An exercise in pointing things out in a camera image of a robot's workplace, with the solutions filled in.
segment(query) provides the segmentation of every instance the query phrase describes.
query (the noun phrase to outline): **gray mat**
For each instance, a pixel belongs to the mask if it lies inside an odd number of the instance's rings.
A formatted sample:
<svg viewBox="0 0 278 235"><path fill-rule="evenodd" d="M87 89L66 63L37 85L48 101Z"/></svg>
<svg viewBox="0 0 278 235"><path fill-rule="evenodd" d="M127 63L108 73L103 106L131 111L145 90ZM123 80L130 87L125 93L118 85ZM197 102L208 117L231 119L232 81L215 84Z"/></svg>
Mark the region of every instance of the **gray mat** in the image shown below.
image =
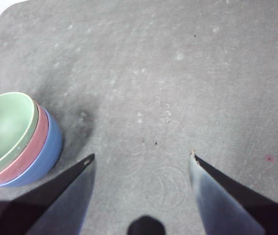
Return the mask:
<svg viewBox="0 0 278 235"><path fill-rule="evenodd" d="M40 182L95 153L82 234L125 234L143 214L203 235L191 149L278 201L278 1L30 0L0 17L0 94L47 108L65 137Z"/></svg>

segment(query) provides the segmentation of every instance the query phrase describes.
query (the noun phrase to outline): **dark stain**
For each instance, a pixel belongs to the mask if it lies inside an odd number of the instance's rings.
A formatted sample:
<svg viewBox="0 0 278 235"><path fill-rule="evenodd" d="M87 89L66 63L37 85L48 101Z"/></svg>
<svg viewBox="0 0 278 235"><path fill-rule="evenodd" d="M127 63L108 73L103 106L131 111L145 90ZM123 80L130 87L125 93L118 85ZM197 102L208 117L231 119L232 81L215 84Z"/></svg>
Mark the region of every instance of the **dark stain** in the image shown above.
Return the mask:
<svg viewBox="0 0 278 235"><path fill-rule="evenodd" d="M274 158L273 155L265 155L264 158L268 162L274 162L275 161L275 158Z"/></svg>

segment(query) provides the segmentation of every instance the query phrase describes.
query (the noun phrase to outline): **stacked bowls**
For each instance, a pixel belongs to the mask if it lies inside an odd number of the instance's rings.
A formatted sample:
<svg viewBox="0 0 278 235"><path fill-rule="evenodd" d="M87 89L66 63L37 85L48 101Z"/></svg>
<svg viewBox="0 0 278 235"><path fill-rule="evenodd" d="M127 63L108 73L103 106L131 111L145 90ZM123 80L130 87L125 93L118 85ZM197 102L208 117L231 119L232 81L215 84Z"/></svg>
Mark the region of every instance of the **stacked bowls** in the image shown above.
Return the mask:
<svg viewBox="0 0 278 235"><path fill-rule="evenodd" d="M0 95L0 187L41 179L61 148L61 130L43 107L23 93Z"/></svg>

